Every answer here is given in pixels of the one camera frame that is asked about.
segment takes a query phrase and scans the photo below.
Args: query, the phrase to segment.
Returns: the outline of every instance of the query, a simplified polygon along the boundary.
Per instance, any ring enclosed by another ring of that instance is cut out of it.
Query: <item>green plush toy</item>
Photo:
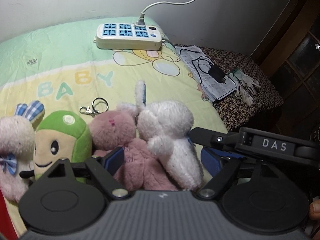
[[[38,179],[61,158],[78,163],[91,154],[92,138],[86,122],[70,111],[53,112],[41,121],[36,130],[35,178]]]

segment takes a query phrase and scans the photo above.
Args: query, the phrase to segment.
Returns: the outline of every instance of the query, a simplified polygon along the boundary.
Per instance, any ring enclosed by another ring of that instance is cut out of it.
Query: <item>plush toy smile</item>
[[[52,163],[52,162],[49,162],[49,163],[44,164],[44,165],[39,165],[39,164],[35,163],[35,165],[37,165],[37,166],[40,167],[40,168],[45,168],[46,166],[49,166],[51,163]]]

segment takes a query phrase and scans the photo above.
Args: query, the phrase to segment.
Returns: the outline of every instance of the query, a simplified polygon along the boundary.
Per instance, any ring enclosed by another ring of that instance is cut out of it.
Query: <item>brown patterned cushion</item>
[[[186,45],[177,44],[177,46],[185,47]],[[219,102],[213,103],[214,108],[219,113],[227,130],[235,129],[247,123],[249,119],[257,113],[275,109],[283,104],[283,99],[276,88],[249,56],[207,47],[200,47],[200,49],[225,73],[229,73],[230,71],[226,66],[215,61],[213,59],[214,57],[232,68],[239,68],[243,73],[256,79],[260,83],[261,88],[255,88],[258,94],[256,96],[251,95],[253,98],[253,106],[251,107],[244,104],[241,98],[235,93],[232,93]]]

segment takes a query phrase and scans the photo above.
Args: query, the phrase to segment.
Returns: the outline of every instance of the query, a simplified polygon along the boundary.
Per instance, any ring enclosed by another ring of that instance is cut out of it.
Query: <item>white plush toy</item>
[[[18,104],[14,116],[0,118],[0,190],[7,200],[19,202],[28,190],[21,171],[33,170],[35,131],[32,124],[44,115],[39,101]]]
[[[147,141],[149,151],[156,155],[166,171],[183,189],[201,186],[202,166],[196,149],[188,137],[194,118],[181,102],[163,101],[146,105],[146,85],[138,81],[135,89],[136,105],[119,104],[118,110],[137,117],[140,138]]]

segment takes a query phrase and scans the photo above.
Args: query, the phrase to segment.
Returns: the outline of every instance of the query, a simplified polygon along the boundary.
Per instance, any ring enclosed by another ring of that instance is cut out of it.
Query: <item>black circular pad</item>
[[[292,182],[259,179],[230,188],[221,200],[231,220],[249,230],[279,233],[297,227],[308,214],[308,199]]]
[[[104,196],[95,187],[57,178],[35,183],[20,200],[19,212],[27,228],[59,235],[91,225],[105,206]]]

